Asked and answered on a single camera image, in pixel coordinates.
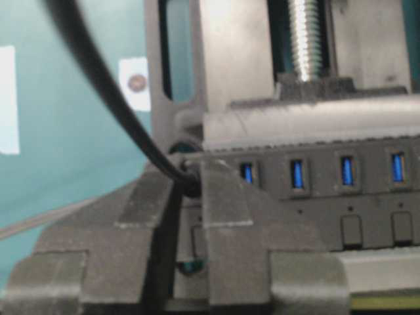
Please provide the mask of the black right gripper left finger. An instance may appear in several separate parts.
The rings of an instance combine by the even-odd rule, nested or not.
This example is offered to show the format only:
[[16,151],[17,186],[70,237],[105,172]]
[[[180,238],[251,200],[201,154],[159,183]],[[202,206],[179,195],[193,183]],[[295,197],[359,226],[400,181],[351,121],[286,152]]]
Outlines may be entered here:
[[174,184],[147,170],[47,227],[18,262],[4,314],[145,314],[171,294]]

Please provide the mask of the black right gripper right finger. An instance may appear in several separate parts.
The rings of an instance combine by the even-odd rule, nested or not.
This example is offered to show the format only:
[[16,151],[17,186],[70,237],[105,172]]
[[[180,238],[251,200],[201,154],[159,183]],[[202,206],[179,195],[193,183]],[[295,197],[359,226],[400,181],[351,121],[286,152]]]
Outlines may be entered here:
[[342,262],[314,222],[224,162],[200,166],[212,314],[348,314]]

